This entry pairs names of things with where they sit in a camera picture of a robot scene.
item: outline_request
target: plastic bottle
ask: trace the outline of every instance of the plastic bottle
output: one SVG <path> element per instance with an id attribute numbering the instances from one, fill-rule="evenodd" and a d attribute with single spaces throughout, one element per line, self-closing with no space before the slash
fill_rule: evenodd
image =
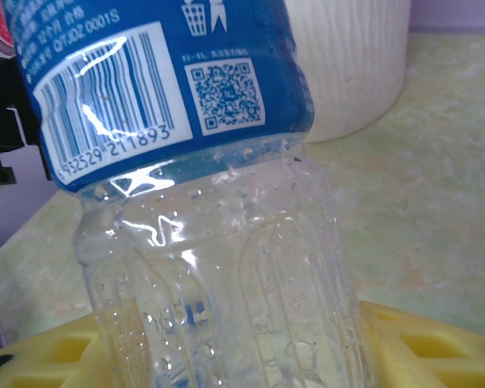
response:
<path id="1" fill-rule="evenodd" d="M 374 386 L 283 0 L 4 8 L 117 385 Z"/>

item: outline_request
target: white container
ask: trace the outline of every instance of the white container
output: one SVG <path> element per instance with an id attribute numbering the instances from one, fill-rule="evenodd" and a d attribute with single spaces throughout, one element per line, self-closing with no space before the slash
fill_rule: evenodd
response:
<path id="1" fill-rule="evenodd" d="M 404 83 L 411 0 L 286 0 L 316 118 L 307 141 L 362 129 Z"/>

